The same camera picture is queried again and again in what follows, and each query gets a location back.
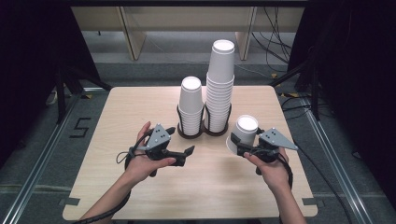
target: cup rim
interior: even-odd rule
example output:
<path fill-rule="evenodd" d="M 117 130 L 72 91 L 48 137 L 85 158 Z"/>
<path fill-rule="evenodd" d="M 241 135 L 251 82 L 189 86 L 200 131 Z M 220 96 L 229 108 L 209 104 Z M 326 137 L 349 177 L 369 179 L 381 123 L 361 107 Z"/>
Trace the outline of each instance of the cup rim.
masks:
<path fill-rule="evenodd" d="M 246 117 L 248 117 L 248 118 L 250 118 L 250 119 L 253 119 L 253 120 L 256 122 L 257 127 L 255 128 L 255 130 L 246 130 L 246 129 L 244 129 L 243 127 L 241 127 L 241 126 L 239 125 L 239 120 L 240 120 L 241 118 L 246 118 Z M 258 122 L 253 116 L 250 116 L 250 115 L 241 115 L 241 116 L 239 116 L 239 118 L 236 120 L 236 127 L 239 129 L 239 131 L 244 132 L 244 133 L 255 133 L 255 132 L 257 132 L 257 129 L 259 128 L 259 122 Z"/>
<path fill-rule="evenodd" d="M 202 108 L 204 107 L 204 102 L 202 102 L 202 106 L 201 106 L 201 109 L 200 110 L 198 110 L 197 112 L 194 112 L 194 113 L 188 113 L 188 112 L 186 112 L 186 111 L 184 111 L 182 108 L 180 108 L 180 105 L 177 105 L 177 108 L 178 108 L 178 111 L 181 113 L 181 114 L 183 114 L 183 115 L 196 115 L 196 114 L 198 114 L 198 113 L 201 113 L 201 111 L 202 111 Z"/>
<path fill-rule="evenodd" d="M 210 93 L 216 93 L 216 94 L 220 94 L 220 95 L 226 95 L 226 94 L 230 94 L 233 91 L 233 87 L 229 88 L 229 89 L 212 89 L 212 86 L 208 86 L 206 88 L 206 91 L 210 91 Z"/>
<path fill-rule="evenodd" d="M 197 83 L 199 83 L 198 87 L 196 87 L 195 89 L 188 89 L 188 88 L 185 88 L 184 83 L 185 83 L 188 79 L 197 80 Z M 182 87 L 184 90 L 186 90 L 186 91 L 195 92 L 195 91 L 198 91 L 198 90 L 201 89 L 201 87 L 202 87 L 202 82 L 201 82 L 201 79 L 199 79 L 198 77 L 193 77 L 193 76 L 184 77 L 183 80 L 181 81 L 181 87 Z"/>
<path fill-rule="evenodd" d="M 210 83 L 209 81 L 206 82 L 206 87 L 210 88 L 210 89 L 216 89 L 216 90 L 231 90 L 233 88 L 233 83 L 231 83 L 231 85 L 228 86 L 217 86 L 216 84 Z"/>
<path fill-rule="evenodd" d="M 238 153 L 238 148 L 237 148 L 237 146 L 233 143 L 233 141 L 231 141 L 231 137 L 230 136 L 227 136 L 227 139 L 225 140 L 225 145 L 227 146 L 227 148 L 228 149 L 230 149 L 230 151 L 233 153 L 233 154 L 237 154 Z"/>
<path fill-rule="evenodd" d="M 223 107 L 223 108 L 215 108 L 215 107 L 209 107 L 209 113 L 212 115 L 219 115 L 223 113 L 228 113 L 230 107 Z"/>
<path fill-rule="evenodd" d="M 210 98 L 211 100 L 215 101 L 228 101 L 231 100 L 233 97 L 232 93 L 228 94 L 215 94 L 214 92 L 207 92 L 206 93 L 206 99 Z"/>
<path fill-rule="evenodd" d="M 217 47 L 220 43 L 230 44 L 231 48 L 230 49 L 220 49 L 219 47 Z M 235 44 L 231 40 L 219 39 L 219 40 L 216 40 L 215 42 L 213 42 L 212 49 L 216 53 L 219 53 L 219 54 L 230 54 L 235 51 Z"/>
<path fill-rule="evenodd" d="M 233 81 L 235 80 L 235 74 L 233 74 L 233 78 L 230 80 L 230 81 L 228 81 L 228 82 L 216 82 L 216 81 L 214 81 L 214 80 L 212 80 L 210 77 L 209 77 L 209 72 L 206 72 L 206 83 L 209 81 L 209 82 L 211 82 L 212 84 L 215 84 L 215 85 L 229 85 L 230 83 L 232 83 Z"/>
<path fill-rule="evenodd" d="M 209 105 L 209 107 L 212 106 L 227 106 L 230 107 L 231 103 L 231 97 L 227 98 L 212 98 L 212 97 L 206 97 L 206 104 Z"/>

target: hand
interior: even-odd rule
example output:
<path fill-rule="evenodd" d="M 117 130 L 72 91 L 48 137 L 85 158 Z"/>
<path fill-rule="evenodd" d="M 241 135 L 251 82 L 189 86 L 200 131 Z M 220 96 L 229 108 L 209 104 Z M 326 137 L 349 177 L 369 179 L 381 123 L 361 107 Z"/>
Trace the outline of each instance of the hand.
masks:
<path fill-rule="evenodd" d="M 285 152 L 285 148 L 280 147 L 279 153 L 283 155 L 286 161 L 289 161 L 289 158 Z M 257 156 L 250 155 L 248 152 L 245 152 L 244 157 L 247 158 L 251 163 L 255 164 L 260 169 L 260 171 L 262 171 L 262 178 L 270 190 L 274 191 L 275 189 L 279 188 L 289 188 L 289 176 L 285 170 L 285 167 L 280 161 L 267 163 L 260 160 Z"/>
<path fill-rule="evenodd" d="M 137 135 L 137 140 L 139 140 L 148 130 L 150 122 L 147 122 Z M 143 140 L 139 146 L 142 147 L 146 144 L 146 140 Z M 143 150 L 136 150 L 135 155 L 145 154 Z M 160 161 L 152 161 L 148 156 L 136 156 L 129 162 L 129 165 L 125 173 L 133 177 L 135 181 L 140 182 L 145 180 L 153 171 L 163 168 L 165 166 L 171 165 L 176 161 L 175 158 L 165 158 Z"/>

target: paper cup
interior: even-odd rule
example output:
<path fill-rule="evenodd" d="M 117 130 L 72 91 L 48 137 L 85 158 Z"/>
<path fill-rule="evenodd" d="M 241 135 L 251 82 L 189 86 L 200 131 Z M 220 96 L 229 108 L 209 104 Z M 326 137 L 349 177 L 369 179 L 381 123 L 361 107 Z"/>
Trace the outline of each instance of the paper cup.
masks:
<path fill-rule="evenodd" d="M 253 146 L 258 128 L 259 122 L 255 118 L 250 115 L 242 115 L 233 126 L 232 133 L 241 139 L 241 143 Z M 237 154 L 237 147 L 236 144 L 231 141 L 231 136 L 227 137 L 226 145 L 233 154 Z"/>
<path fill-rule="evenodd" d="M 234 44 L 229 40 L 217 40 L 213 43 L 207 75 L 218 83 L 233 79 Z"/>
<path fill-rule="evenodd" d="M 202 110 L 201 80 L 197 77 L 185 77 L 181 83 L 178 108 L 187 114 L 196 114 Z"/>

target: black cable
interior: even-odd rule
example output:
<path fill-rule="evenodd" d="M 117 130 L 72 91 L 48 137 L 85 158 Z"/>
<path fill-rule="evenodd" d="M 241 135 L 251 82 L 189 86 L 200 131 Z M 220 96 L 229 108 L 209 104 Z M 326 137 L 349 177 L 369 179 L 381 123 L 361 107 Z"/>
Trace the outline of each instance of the black cable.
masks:
<path fill-rule="evenodd" d="M 289 52 L 286 50 L 286 48 L 284 48 L 284 44 L 283 44 L 282 38 L 280 37 L 280 33 L 279 33 L 279 25 L 277 24 L 277 16 L 278 16 L 279 7 L 275 7 L 275 23 L 272 22 L 272 20 L 271 20 L 271 18 L 269 16 L 267 10 L 265 9 L 265 7 L 263 9 L 264 9 L 265 15 L 268 18 L 268 21 L 271 24 L 271 27 L 273 28 L 273 32 L 271 34 L 270 41 L 272 41 L 272 36 L 275 35 L 275 37 L 277 38 L 279 43 L 282 43 L 281 44 L 281 49 L 282 49 L 283 53 L 285 54 L 285 57 L 287 57 L 287 55 L 290 56 Z"/>
<path fill-rule="evenodd" d="M 288 61 L 286 61 L 284 58 L 280 57 L 279 55 L 277 55 L 275 52 L 271 51 L 270 49 L 268 49 L 267 47 L 264 46 L 264 44 L 262 44 L 257 37 L 254 35 L 254 33 L 251 33 L 251 35 L 253 36 L 253 38 L 256 40 L 256 42 L 260 45 L 260 47 L 262 47 L 262 49 L 264 49 L 265 51 L 268 51 L 269 53 L 271 53 L 274 57 L 278 58 L 280 61 L 282 61 L 283 63 L 288 63 Z"/>
<path fill-rule="evenodd" d="M 79 220 L 79 221 L 77 221 L 77 222 L 74 222 L 74 224 L 87 224 L 87 223 L 93 223 L 93 222 L 95 222 L 95 221 L 99 221 L 99 220 L 101 220 L 101 219 L 110 217 L 110 216 L 116 214 L 118 211 L 121 210 L 121 208 L 128 202 L 130 196 L 131 196 L 131 192 L 129 192 L 129 193 L 125 196 L 125 198 L 122 200 L 122 202 L 121 202 L 119 205 L 117 205 L 116 207 L 114 207 L 113 209 L 111 209 L 111 210 L 109 210 L 109 211 L 107 211 L 107 212 L 105 212 L 105 213 L 103 213 L 103 214 L 101 214 L 101 215 L 95 216 L 95 217 L 88 217 L 88 218 Z"/>
<path fill-rule="evenodd" d="M 305 112 L 304 112 L 304 113 L 302 113 L 302 114 L 300 114 L 300 115 L 297 115 L 297 116 L 295 116 L 295 117 L 287 118 L 286 120 L 291 120 L 291 119 L 297 119 L 297 118 L 300 118 L 300 117 L 302 117 L 304 114 L 308 113 L 308 111 L 309 111 L 309 110 L 305 110 Z"/>
<path fill-rule="evenodd" d="M 345 206 L 344 202 L 341 200 L 341 197 L 337 194 L 335 191 L 334 187 L 330 183 L 330 181 L 326 178 L 326 176 L 320 171 L 318 166 L 314 163 L 314 161 L 305 153 L 305 151 L 300 147 L 300 145 L 293 139 L 294 144 L 299 148 L 299 150 L 306 156 L 306 158 L 312 163 L 312 165 L 315 167 L 315 169 L 318 171 L 320 176 L 323 178 L 323 180 L 326 182 L 326 184 L 329 186 L 330 190 L 332 193 L 335 195 L 335 198 L 338 200 L 338 202 L 341 204 L 341 206 L 344 209 L 344 212 L 346 214 L 346 218 L 348 220 L 348 223 L 352 223 L 352 219 L 350 218 L 350 214 L 347 211 L 347 207 Z"/>
<path fill-rule="evenodd" d="M 289 186 L 290 186 L 290 189 L 292 189 L 293 188 L 293 172 L 291 171 L 291 167 L 289 166 L 289 163 L 286 161 L 286 158 L 282 154 L 279 153 L 277 155 L 278 156 L 276 157 L 276 159 L 283 164 L 283 166 L 285 167 L 286 171 L 288 172 Z"/>
<path fill-rule="evenodd" d="M 140 137 L 139 140 L 137 140 L 136 144 L 135 144 L 134 147 L 132 148 L 132 152 L 134 152 L 134 151 L 137 149 L 137 147 L 139 146 L 139 144 L 140 144 L 147 136 L 149 136 L 151 133 L 152 133 L 152 129 L 149 130 L 148 132 L 146 132 L 145 134 L 143 134 L 143 136 Z M 127 156 L 128 156 L 128 155 L 125 156 L 125 157 L 119 162 L 119 161 L 118 161 L 119 155 L 118 155 L 117 158 L 116 158 L 116 162 L 117 162 L 117 163 L 121 163 L 121 162 L 124 161 L 124 160 L 127 158 Z M 137 154 L 137 155 L 135 155 L 135 156 L 144 156 L 144 155 L 146 155 L 146 154 Z M 128 203 L 128 200 L 129 200 L 129 197 L 130 197 L 130 196 L 131 196 L 131 191 L 125 196 L 125 198 L 124 198 L 116 207 L 114 207 L 114 208 L 110 209 L 109 211 L 104 212 L 103 214 L 100 214 L 100 215 L 98 215 L 98 216 L 95 216 L 95 217 L 88 217 L 88 218 L 79 220 L 79 221 L 77 221 L 77 222 L 74 222 L 74 224 L 87 224 L 87 223 L 93 223 L 93 222 L 95 222 L 95 221 L 99 221 L 99 220 L 101 220 L 101 219 L 110 217 L 110 216 L 116 214 L 118 211 L 120 211 L 121 208 L 122 208 L 125 204 Z"/>
<path fill-rule="evenodd" d="M 267 37 L 265 37 L 265 36 L 262 34 L 262 32 L 260 32 L 260 35 L 262 36 L 262 38 L 266 39 L 267 41 L 271 41 L 272 44 L 283 45 L 285 48 L 291 49 L 291 46 L 289 46 L 289 45 L 287 45 L 287 44 L 285 44 L 285 43 L 283 43 L 283 42 L 278 43 L 278 42 L 275 42 L 274 40 L 268 39 Z"/>
<path fill-rule="evenodd" d="M 297 105 L 297 106 L 293 106 L 293 107 L 289 107 L 289 108 L 284 108 L 284 109 L 282 109 L 282 111 L 286 112 L 286 111 L 291 111 L 291 110 L 300 109 L 300 108 L 310 109 L 311 105 Z"/>
<path fill-rule="evenodd" d="M 266 47 L 267 49 L 270 48 L 270 43 L 271 43 L 271 42 L 268 42 L 268 45 L 267 45 L 267 47 Z M 287 71 L 279 71 L 279 70 L 276 70 L 275 68 L 273 68 L 273 67 L 268 63 L 268 50 L 265 51 L 265 61 L 267 62 L 268 66 L 269 66 L 271 69 L 273 69 L 274 71 L 277 71 L 277 72 L 287 72 Z"/>
<path fill-rule="evenodd" d="M 283 108 L 283 106 L 290 100 L 294 100 L 294 99 L 301 99 L 301 98 L 310 98 L 311 96 L 293 96 L 293 97 L 289 97 L 289 99 L 287 99 L 285 102 L 282 103 L 282 105 L 280 106 L 281 108 Z"/>

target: cable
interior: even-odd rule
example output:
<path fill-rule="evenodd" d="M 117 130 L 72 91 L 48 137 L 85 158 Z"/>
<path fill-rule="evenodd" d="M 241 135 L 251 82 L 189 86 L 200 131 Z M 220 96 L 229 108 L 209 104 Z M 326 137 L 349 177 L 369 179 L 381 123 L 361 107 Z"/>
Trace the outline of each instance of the cable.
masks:
<path fill-rule="evenodd" d="M 282 38 L 280 37 L 279 25 L 277 23 L 277 16 L 278 16 L 278 12 L 279 12 L 279 7 L 275 7 L 275 23 L 272 22 L 272 20 L 271 20 L 269 14 L 268 14 L 266 8 L 264 7 L 263 9 L 264 9 L 265 15 L 268 18 L 268 21 L 271 24 L 271 27 L 273 28 L 273 32 L 272 32 L 271 37 L 270 37 L 270 42 L 268 43 L 268 48 L 269 48 L 269 44 L 272 42 L 272 36 L 274 35 L 277 38 L 277 40 L 279 41 L 279 43 L 281 43 L 280 46 L 281 46 L 282 52 L 285 54 L 285 57 L 287 57 L 287 61 L 288 61 L 289 60 L 288 56 L 290 57 L 290 54 L 286 50 L 285 44 L 283 43 Z"/>
<path fill-rule="evenodd" d="M 131 191 L 125 196 L 125 198 L 122 200 L 122 202 L 117 205 L 115 208 L 109 210 L 108 212 L 105 212 L 101 215 L 95 216 L 95 217 L 88 217 L 82 220 L 79 220 L 77 222 L 74 222 L 73 224 L 87 224 L 87 223 L 93 223 L 95 221 L 99 221 L 101 219 L 110 217 L 114 214 L 116 214 L 118 211 L 121 210 L 121 208 L 128 202 L 129 197 L 131 196 Z"/>
<path fill-rule="evenodd" d="M 295 116 L 295 117 L 287 118 L 286 120 L 291 120 L 291 119 L 297 119 L 297 118 L 300 118 L 300 117 L 302 117 L 304 114 L 308 113 L 308 111 L 309 111 L 309 110 L 305 110 L 305 112 L 304 112 L 304 113 L 302 113 L 302 114 L 300 114 L 300 115 L 297 115 L 297 116 Z"/>
<path fill-rule="evenodd" d="M 271 44 L 271 41 L 268 42 L 267 49 L 270 48 L 270 44 Z M 267 62 L 268 66 L 271 67 L 271 65 L 268 63 L 268 50 L 265 51 L 265 61 Z"/>
<path fill-rule="evenodd" d="M 337 194 L 337 192 L 335 191 L 334 187 L 332 186 L 332 184 L 330 183 L 330 181 L 326 178 L 326 176 L 320 171 L 320 169 L 318 168 L 318 166 L 314 163 L 314 161 L 305 153 L 305 151 L 300 147 L 300 145 L 295 141 L 295 139 L 293 139 L 294 144 L 299 148 L 299 150 L 306 156 L 306 158 L 312 163 L 312 165 L 315 167 L 315 169 L 318 171 L 318 173 L 320 174 L 320 176 L 323 178 L 323 180 L 326 182 L 326 184 L 329 186 L 330 190 L 332 191 L 332 193 L 335 195 L 335 198 L 338 200 L 338 202 L 341 204 L 341 206 L 344 209 L 344 212 L 346 214 L 346 218 L 348 220 L 348 223 L 352 223 L 352 220 L 350 218 L 350 214 L 347 211 L 347 207 L 345 206 L 344 202 L 341 200 L 341 197 Z"/>
<path fill-rule="evenodd" d="M 290 186 L 290 189 L 292 189 L 293 188 L 293 172 L 291 171 L 291 167 L 289 166 L 288 161 L 286 160 L 286 158 L 282 154 L 278 153 L 277 155 L 278 156 L 276 157 L 276 159 L 283 164 L 283 166 L 286 169 L 286 172 L 288 172 L 288 175 L 289 175 L 289 180 L 288 180 L 289 181 L 289 186 Z"/>
<path fill-rule="evenodd" d="M 280 106 L 281 108 L 283 108 L 283 106 L 288 102 L 288 101 L 290 101 L 290 100 L 293 100 L 293 99 L 301 99 L 301 98 L 310 98 L 311 96 L 293 96 L 293 97 L 290 97 L 289 99 L 287 99 L 285 102 L 283 102 L 282 103 L 282 105 Z"/>
<path fill-rule="evenodd" d="M 275 42 L 274 40 L 268 39 L 267 37 L 265 37 L 265 36 L 262 34 L 262 32 L 260 32 L 260 35 L 262 36 L 262 38 L 266 39 L 267 41 L 270 41 L 270 42 L 273 43 L 273 44 L 276 44 L 276 45 L 283 45 L 285 48 L 291 49 L 291 46 L 289 46 L 289 45 L 287 45 L 287 44 L 285 44 L 285 43 L 283 43 L 283 42 L 278 43 L 278 42 Z"/>
<path fill-rule="evenodd" d="M 273 56 L 275 56 L 276 58 L 278 58 L 280 61 L 282 61 L 283 63 L 288 63 L 287 60 L 283 59 L 282 57 L 280 57 L 279 55 L 277 55 L 276 53 L 274 53 L 273 51 L 271 51 L 270 49 L 268 49 L 267 47 L 265 47 L 258 39 L 257 37 L 254 35 L 254 33 L 251 33 L 251 35 L 253 36 L 253 38 L 256 40 L 256 42 L 260 45 L 260 47 L 262 47 L 262 49 L 264 49 L 265 51 L 271 53 Z"/>
<path fill-rule="evenodd" d="M 297 105 L 297 106 L 292 106 L 292 107 L 289 107 L 289 108 L 284 108 L 284 109 L 282 109 L 282 111 L 283 111 L 283 112 L 286 112 L 286 111 L 291 111 L 291 110 L 300 109 L 300 108 L 310 109 L 310 108 L 311 108 L 311 105 Z"/>

